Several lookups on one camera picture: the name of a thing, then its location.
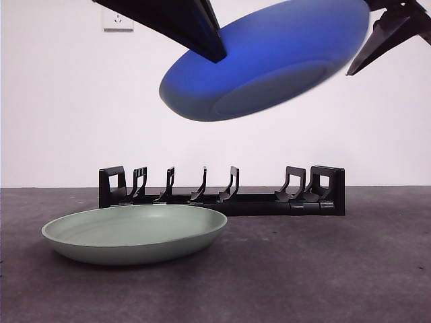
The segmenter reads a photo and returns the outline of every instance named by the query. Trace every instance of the green plate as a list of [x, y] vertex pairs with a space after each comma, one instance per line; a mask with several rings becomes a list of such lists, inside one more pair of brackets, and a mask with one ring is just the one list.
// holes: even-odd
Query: green plate
[[170, 260], [208, 247], [228, 222], [220, 212], [185, 205], [135, 205], [53, 220], [42, 235], [63, 256], [106, 265]]

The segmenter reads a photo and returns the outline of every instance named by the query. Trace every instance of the dish rack divider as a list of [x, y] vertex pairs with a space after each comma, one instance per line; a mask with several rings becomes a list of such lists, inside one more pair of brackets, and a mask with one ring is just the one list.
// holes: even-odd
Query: dish rack divider
[[[110, 187], [111, 176], [118, 176], [116, 188]], [[230, 168], [228, 186], [218, 194], [206, 194], [207, 168], [203, 168], [202, 184], [196, 192], [174, 194], [175, 169], [166, 172], [166, 188], [160, 194], [146, 194], [147, 168], [133, 171], [133, 187], [127, 193], [124, 167], [99, 170], [99, 208], [115, 205], [180, 204], [205, 207], [222, 212], [226, 216], [239, 215], [345, 215], [345, 176], [343, 168], [313, 166], [310, 182], [306, 186], [304, 168], [286, 167], [283, 186], [273, 192], [241, 193], [240, 170]], [[300, 186], [295, 192], [290, 187], [291, 176], [300, 178]], [[329, 178], [328, 186], [321, 184], [321, 176]], [[143, 182], [138, 187], [138, 180]]]

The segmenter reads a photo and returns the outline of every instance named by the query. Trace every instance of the electrical outlet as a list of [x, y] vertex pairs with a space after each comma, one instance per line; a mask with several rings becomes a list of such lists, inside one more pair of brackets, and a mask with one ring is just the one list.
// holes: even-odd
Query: electrical outlet
[[105, 32], [132, 32], [133, 20], [113, 10], [103, 8], [103, 29]]

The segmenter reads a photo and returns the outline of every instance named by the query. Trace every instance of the concrete floor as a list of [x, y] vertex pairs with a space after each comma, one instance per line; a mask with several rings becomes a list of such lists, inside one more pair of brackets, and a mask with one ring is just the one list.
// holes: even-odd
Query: concrete floor
[[204, 251], [124, 268], [40, 235], [97, 189], [1, 195], [4, 323], [431, 322], [431, 187], [348, 188], [345, 217], [229, 218]]

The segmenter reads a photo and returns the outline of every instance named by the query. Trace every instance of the plate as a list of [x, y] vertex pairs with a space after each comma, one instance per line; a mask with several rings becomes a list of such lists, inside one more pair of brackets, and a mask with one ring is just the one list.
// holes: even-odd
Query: plate
[[224, 26], [228, 56], [193, 51], [165, 74], [160, 97], [199, 121], [238, 118], [281, 104], [322, 83], [357, 53], [368, 29], [364, 0], [289, 0]]
[[208, 247], [228, 219], [185, 205], [136, 205], [75, 213], [42, 228], [58, 253], [91, 264], [170, 260]]

